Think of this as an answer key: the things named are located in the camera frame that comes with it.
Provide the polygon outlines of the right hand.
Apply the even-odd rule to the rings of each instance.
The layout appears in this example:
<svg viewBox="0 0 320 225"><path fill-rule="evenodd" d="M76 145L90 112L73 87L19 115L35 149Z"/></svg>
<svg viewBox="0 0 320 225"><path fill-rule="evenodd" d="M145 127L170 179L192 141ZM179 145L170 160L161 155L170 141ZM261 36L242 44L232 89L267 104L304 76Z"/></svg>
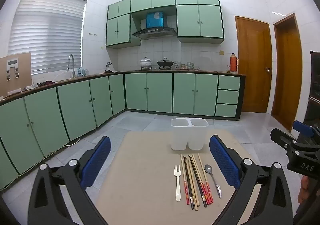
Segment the right hand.
<svg viewBox="0 0 320 225"><path fill-rule="evenodd" d="M309 192L309 178L307 176L303 176L300 182L300 191L298 194L298 203L302 204L305 200L308 199Z"/></svg>

